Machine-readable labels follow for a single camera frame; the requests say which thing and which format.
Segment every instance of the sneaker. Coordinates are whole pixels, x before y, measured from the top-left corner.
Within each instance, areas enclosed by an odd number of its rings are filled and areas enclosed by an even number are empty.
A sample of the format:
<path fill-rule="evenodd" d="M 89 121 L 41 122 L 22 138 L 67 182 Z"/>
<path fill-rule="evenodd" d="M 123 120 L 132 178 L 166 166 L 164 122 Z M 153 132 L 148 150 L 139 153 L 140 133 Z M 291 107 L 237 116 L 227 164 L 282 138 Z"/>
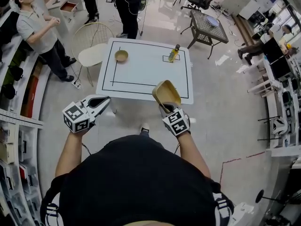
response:
<path fill-rule="evenodd" d="M 127 39 L 127 33 L 120 33 L 116 35 L 116 38 Z"/>
<path fill-rule="evenodd" d="M 148 123 L 143 123 L 143 124 L 141 125 L 141 127 L 140 127 L 140 132 L 142 132 L 143 130 L 146 131 L 147 133 L 150 132 L 150 126 L 148 125 Z"/>
<path fill-rule="evenodd" d="M 97 21 L 97 19 L 94 17 L 94 18 L 89 18 L 85 24 L 89 24 L 89 23 L 95 23 Z"/>
<path fill-rule="evenodd" d="M 61 81 L 65 82 L 71 82 L 72 80 L 74 80 L 74 76 L 72 75 L 67 75 L 65 78 L 61 79 Z"/>
<path fill-rule="evenodd" d="M 68 63 L 65 64 L 65 65 L 63 65 L 63 66 L 64 66 L 64 68 L 67 68 L 67 67 L 69 67 L 71 64 L 73 64 L 75 62 L 76 62 L 75 58 L 70 58 L 69 61 L 68 61 Z"/>
<path fill-rule="evenodd" d="M 250 58 L 249 55 L 247 55 L 247 56 L 245 57 L 245 60 L 248 62 L 249 65 L 252 65 L 251 59 L 252 59 L 252 58 Z"/>
<path fill-rule="evenodd" d="M 243 52 L 241 51 L 241 49 L 238 49 L 237 50 L 237 53 L 238 53 L 238 57 L 240 58 L 240 59 L 243 59 Z"/>

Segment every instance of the white floor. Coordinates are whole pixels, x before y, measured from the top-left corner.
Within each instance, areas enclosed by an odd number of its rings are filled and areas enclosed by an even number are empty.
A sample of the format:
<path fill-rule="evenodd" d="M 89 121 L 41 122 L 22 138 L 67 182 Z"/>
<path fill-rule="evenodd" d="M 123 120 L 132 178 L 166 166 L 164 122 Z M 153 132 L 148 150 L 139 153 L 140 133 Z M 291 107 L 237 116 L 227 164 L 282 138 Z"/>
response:
<path fill-rule="evenodd" d="M 180 10 L 187 3 L 182 0 L 172 6 L 174 0 L 148 0 L 143 35 L 137 39 L 150 40 L 187 47 L 191 40 L 190 30 L 180 35 L 189 26 L 189 10 Z M 121 32 L 120 17 L 112 3 L 98 0 L 100 22 L 107 24 L 117 34 Z M 213 9 L 205 13 L 217 16 Z M 139 28 L 143 26 L 145 11 L 139 18 Z M 87 19 L 86 11 L 77 14 L 79 28 Z M 248 94 L 251 81 L 256 74 L 238 73 L 246 64 L 237 55 L 238 47 L 243 40 L 233 21 L 220 16 L 220 21 L 228 35 L 228 44 L 214 47 L 210 60 L 210 46 L 195 43 L 190 49 L 193 63 L 192 79 L 194 104 L 183 105 L 183 109 L 196 119 L 191 132 L 204 156 L 213 180 L 221 179 L 222 190 L 235 204 L 247 202 L 254 205 L 254 199 L 261 189 L 270 188 L 272 183 L 272 159 L 269 153 L 247 158 L 250 155 L 264 152 L 266 142 L 258 142 L 258 138 L 266 138 L 267 128 L 258 119 L 267 117 L 265 101 L 260 96 Z M 65 41 L 67 52 L 71 55 L 70 38 Z M 79 64 L 73 65 L 75 71 Z M 70 83 L 61 83 L 54 75 L 48 80 L 44 95 L 41 120 L 45 128 L 39 136 L 39 177 L 42 194 L 45 195 L 54 177 L 55 167 L 64 146 L 68 128 L 63 123 L 62 110 L 72 101 L 83 99 L 95 93 L 100 66 L 90 69 L 94 87 L 87 81 L 87 72 L 82 70 L 80 79 L 82 88 L 77 90 Z M 159 141 L 167 150 L 174 152 L 176 139 L 164 127 L 158 106 L 155 102 L 134 101 L 130 99 L 115 100 L 118 113 L 112 116 L 109 109 L 97 119 L 95 126 L 85 137 L 84 143 L 92 153 L 102 149 L 109 141 L 116 138 L 136 134 L 143 121 L 150 124 L 150 135 Z M 87 152 L 83 149 L 83 159 Z"/>

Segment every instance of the gray shirt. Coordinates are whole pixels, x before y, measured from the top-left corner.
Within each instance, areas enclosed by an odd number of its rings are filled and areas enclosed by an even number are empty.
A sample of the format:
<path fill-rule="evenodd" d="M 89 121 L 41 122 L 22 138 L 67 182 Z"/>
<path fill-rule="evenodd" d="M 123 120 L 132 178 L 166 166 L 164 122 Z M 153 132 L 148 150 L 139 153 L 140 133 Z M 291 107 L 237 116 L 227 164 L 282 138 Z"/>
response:
<path fill-rule="evenodd" d="M 47 22 L 43 17 L 43 10 L 32 5 L 33 11 L 20 11 L 20 16 L 17 21 L 17 30 L 21 37 L 26 41 L 29 36 L 37 33 L 42 28 L 47 26 Z M 57 41 L 56 34 L 50 29 L 45 33 L 40 40 L 33 44 L 29 44 L 38 54 L 43 54 L 50 51 Z"/>

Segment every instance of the black t-shirt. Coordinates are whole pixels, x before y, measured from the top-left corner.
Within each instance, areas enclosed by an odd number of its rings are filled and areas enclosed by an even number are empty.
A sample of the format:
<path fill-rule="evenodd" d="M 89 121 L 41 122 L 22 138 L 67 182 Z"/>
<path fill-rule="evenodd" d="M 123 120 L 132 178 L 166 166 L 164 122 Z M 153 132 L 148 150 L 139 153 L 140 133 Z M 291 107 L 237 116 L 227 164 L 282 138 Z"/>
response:
<path fill-rule="evenodd" d="M 60 194 L 65 226 L 122 226 L 154 220 L 176 226 L 214 226 L 213 191 L 220 185 L 145 136 L 107 144 L 70 173 L 55 178 L 42 202 Z"/>

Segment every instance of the wire chair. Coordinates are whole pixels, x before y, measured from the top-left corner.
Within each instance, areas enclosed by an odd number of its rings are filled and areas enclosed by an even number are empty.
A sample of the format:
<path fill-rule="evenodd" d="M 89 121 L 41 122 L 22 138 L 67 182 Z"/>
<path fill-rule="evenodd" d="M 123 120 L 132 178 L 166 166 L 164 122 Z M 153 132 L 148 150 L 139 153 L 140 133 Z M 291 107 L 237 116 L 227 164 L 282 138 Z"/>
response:
<path fill-rule="evenodd" d="M 93 87 L 89 67 L 98 65 L 103 61 L 103 53 L 107 43 L 113 37 L 114 34 L 111 29 L 99 22 L 86 24 L 75 32 L 71 42 L 71 51 L 75 59 L 81 64 L 76 81 L 79 80 L 82 67 L 86 67 L 88 81 Z"/>

